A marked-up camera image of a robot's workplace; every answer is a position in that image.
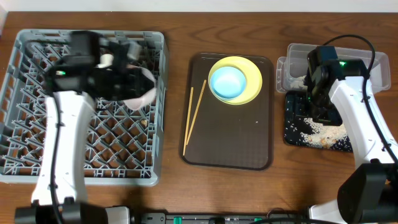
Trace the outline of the pink white bowl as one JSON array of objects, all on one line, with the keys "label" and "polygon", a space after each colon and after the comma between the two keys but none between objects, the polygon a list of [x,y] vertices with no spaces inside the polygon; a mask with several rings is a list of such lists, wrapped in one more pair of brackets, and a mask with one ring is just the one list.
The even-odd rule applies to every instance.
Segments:
[{"label": "pink white bowl", "polygon": [[152,72],[144,67],[138,67],[135,65],[128,65],[128,68],[140,68],[143,76],[147,81],[150,81],[152,88],[150,90],[144,90],[144,94],[140,97],[131,98],[124,100],[123,103],[131,110],[139,110],[145,105],[152,103],[156,97],[157,81]]}]

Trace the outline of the white plastic cup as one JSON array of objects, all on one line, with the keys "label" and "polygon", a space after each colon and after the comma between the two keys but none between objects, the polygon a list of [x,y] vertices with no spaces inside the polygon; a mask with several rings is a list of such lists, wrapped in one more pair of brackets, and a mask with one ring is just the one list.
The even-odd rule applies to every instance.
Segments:
[{"label": "white plastic cup", "polygon": [[97,67],[98,68],[106,68],[106,67],[112,66],[113,59],[114,59],[113,55],[111,55],[111,54],[103,54],[100,57],[100,63],[97,64]]}]

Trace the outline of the wooden chopstick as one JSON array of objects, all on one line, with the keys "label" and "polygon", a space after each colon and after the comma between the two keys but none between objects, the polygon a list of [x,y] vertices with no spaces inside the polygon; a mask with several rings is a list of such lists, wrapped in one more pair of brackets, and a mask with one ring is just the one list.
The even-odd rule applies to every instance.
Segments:
[{"label": "wooden chopstick", "polygon": [[186,127],[185,127],[185,137],[184,137],[183,154],[182,154],[183,156],[185,155],[187,141],[188,141],[188,131],[189,131],[190,113],[191,113],[191,108],[192,108],[193,90],[194,90],[194,87],[191,87],[190,97],[189,97],[189,102],[188,102]]},{"label": "wooden chopstick", "polygon": [[199,94],[199,97],[198,97],[197,105],[196,105],[196,107],[195,107],[195,111],[194,111],[194,114],[193,114],[193,118],[192,118],[191,124],[190,124],[190,126],[189,126],[189,131],[187,132],[187,139],[186,139],[186,141],[185,141],[185,145],[186,145],[186,146],[188,145],[189,140],[190,140],[190,137],[191,137],[192,132],[193,132],[193,127],[194,127],[195,121],[196,121],[196,119],[197,119],[197,114],[198,114],[198,110],[199,110],[199,108],[200,108],[201,99],[203,98],[203,94],[204,94],[204,91],[205,91],[205,88],[206,88],[206,83],[207,83],[207,80],[204,80],[204,81],[203,81],[203,84],[202,84],[202,88],[201,88],[200,94]]}]

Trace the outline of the yellow round plate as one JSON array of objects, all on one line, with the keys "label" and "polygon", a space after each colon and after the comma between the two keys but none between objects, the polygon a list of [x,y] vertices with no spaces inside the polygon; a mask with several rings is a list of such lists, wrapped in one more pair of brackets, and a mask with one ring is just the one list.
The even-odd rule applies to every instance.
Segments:
[{"label": "yellow round plate", "polygon": [[[232,100],[223,100],[215,96],[210,88],[211,74],[221,67],[234,67],[242,71],[246,77],[246,88],[241,95]],[[257,65],[251,60],[240,56],[229,56],[218,60],[210,69],[208,75],[208,86],[212,94],[221,102],[229,105],[243,105],[249,103],[259,94],[262,88],[262,74]]]}]

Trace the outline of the light blue bowl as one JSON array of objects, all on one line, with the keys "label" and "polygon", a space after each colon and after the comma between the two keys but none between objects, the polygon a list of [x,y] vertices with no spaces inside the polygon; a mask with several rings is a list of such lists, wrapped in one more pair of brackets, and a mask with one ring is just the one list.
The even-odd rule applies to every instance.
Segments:
[{"label": "light blue bowl", "polygon": [[245,90],[246,77],[238,68],[221,67],[211,74],[210,88],[218,98],[232,100]]}]

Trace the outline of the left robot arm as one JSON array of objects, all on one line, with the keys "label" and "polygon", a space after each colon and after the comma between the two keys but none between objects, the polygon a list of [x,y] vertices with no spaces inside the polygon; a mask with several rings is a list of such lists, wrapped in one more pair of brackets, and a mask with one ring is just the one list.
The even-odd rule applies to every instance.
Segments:
[{"label": "left robot arm", "polygon": [[70,33],[70,53],[44,73],[46,133],[44,157],[31,205],[15,211],[16,223],[130,223],[125,206],[87,201],[85,146],[96,100],[123,101],[132,110],[151,103],[157,82],[133,65],[141,46],[112,41],[88,30]]}]

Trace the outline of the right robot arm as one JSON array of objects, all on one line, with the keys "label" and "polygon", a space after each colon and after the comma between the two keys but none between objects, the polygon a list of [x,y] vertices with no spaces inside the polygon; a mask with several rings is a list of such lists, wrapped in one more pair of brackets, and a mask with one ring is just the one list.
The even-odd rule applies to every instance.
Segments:
[{"label": "right robot arm", "polygon": [[318,46],[308,54],[310,116],[316,122],[344,125],[356,166],[335,200],[309,208],[312,220],[397,221],[397,141],[376,103],[372,67],[361,59],[338,58],[330,45]]}]

